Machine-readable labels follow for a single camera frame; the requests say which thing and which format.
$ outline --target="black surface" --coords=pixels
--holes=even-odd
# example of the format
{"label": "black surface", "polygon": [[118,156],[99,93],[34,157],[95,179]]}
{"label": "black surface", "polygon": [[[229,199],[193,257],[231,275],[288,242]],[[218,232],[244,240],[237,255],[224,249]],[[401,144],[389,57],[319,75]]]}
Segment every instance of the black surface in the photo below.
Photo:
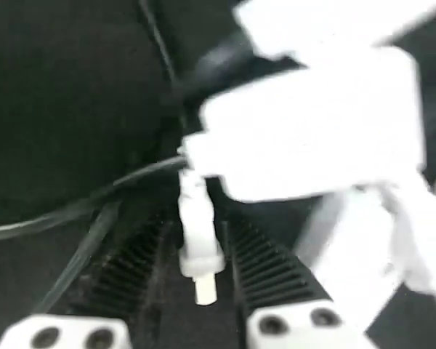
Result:
{"label": "black surface", "polygon": [[[235,30],[232,3],[161,0],[181,69]],[[436,172],[436,20],[400,44],[421,64]],[[139,165],[171,114],[158,99],[166,87],[131,0],[0,0],[0,221],[51,209]],[[287,244],[304,211],[298,203],[246,208]],[[0,333],[45,293],[86,227],[0,241]],[[236,348],[229,271],[218,275],[220,301],[205,308],[177,265],[168,275],[158,346]],[[386,349],[436,348],[436,305],[401,289],[370,333]]]}

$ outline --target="white plug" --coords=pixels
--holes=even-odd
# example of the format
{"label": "white plug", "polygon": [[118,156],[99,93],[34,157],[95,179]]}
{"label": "white plug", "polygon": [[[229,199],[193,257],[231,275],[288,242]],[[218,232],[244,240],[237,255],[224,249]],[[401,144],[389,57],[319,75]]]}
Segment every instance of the white plug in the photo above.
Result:
{"label": "white plug", "polygon": [[209,305],[217,301],[215,274],[225,268],[225,256],[214,230],[214,208],[205,180],[194,170],[179,172],[179,216],[184,246],[179,251],[182,275],[195,283],[195,302]]}

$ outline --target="black cable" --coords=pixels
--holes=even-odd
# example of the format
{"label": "black cable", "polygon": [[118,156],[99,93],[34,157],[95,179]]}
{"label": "black cable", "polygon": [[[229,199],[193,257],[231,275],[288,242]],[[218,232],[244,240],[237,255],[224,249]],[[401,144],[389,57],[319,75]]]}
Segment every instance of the black cable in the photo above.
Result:
{"label": "black cable", "polygon": [[141,169],[137,169],[119,178],[109,185],[96,190],[87,198],[66,205],[55,211],[43,214],[31,220],[16,222],[7,225],[0,225],[0,240],[23,236],[32,233],[38,233],[47,230],[56,225],[74,220],[82,215],[93,212],[103,202],[119,193],[124,188],[137,184],[140,180],[147,177],[158,176],[162,173],[176,172],[186,166],[184,156],[175,156],[173,158],[156,162]]}
{"label": "black cable", "polygon": [[170,99],[177,102],[220,90],[223,81],[240,73],[253,59],[251,42],[244,32],[237,31],[202,56],[180,81],[174,82]]}
{"label": "black cable", "polygon": [[[151,1],[136,0],[136,4],[138,6],[140,21],[145,21],[145,30],[152,38],[154,46],[157,49],[158,58],[166,75],[166,78],[169,80],[171,87],[174,87],[178,84],[177,69],[175,68],[171,50],[166,45],[166,40],[161,32],[160,25],[158,24],[158,18],[151,4]],[[182,103],[177,103],[176,106],[179,116],[179,122],[181,124],[182,130],[185,131],[187,127],[187,117],[184,111],[184,106],[182,105]]]}
{"label": "black cable", "polygon": [[91,224],[89,232],[78,246],[63,272],[53,287],[47,292],[43,300],[34,308],[33,313],[47,313],[68,287],[87,265],[91,256],[102,243],[104,237],[110,232],[118,217],[119,203],[106,204]]}

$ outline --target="black fabric background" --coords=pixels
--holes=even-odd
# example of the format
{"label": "black fabric background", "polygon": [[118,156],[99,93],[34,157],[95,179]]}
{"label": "black fabric background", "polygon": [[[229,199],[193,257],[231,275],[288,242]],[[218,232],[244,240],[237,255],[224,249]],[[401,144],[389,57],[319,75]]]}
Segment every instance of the black fabric background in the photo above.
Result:
{"label": "black fabric background", "polygon": [[[161,0],[182,70],[235,29],[233,3]],[[432,177],[436,19],[399,45],[421,64]],[[54,208],[139,166],[172,113],[158,98],[167,88],[131,0],[0,0],[0,222]],[[174,151],[170,135],[163,138],[165,153]],[[243,209],[291,244],[307,205]],[[0,333],[45,293],[87,224],[0,241]],[[193,285],[177,267],[170,274],[159,347],[236,348],[229,271],[219,275],[220,301],[209,308],[194,306]],[[402,288],[370,334],[381,348],[436,348],[436,305]]]}

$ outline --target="screw hole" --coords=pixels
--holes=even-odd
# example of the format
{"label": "screw hole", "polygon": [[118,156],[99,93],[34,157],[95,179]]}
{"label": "screw hole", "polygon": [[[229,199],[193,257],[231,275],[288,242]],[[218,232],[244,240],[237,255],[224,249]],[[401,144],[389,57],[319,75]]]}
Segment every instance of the screw hole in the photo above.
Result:
{"label": "screw hole", "polygon": [[279,335],[288,331],[286,322],[277,316],[265,316],[260,320],[260,331],[263,334]]}
{"label": "screw hole", "polygon": [[315,309],[311,316],[312,321],[316,326],[334,327],[341,323],[341,319],[330,309]]}
{"label": "screw hole", "polygon": [[93,331],[86,341],[87,349],[108,349],[113,344],[113,333],[109,329]]}
{"label": "screw hole", "polygon": [[35,349],[45,349],[52,347],[60,336],[60,330],[57,327],[47,327],[38,332],[32,339],[32,347]]}

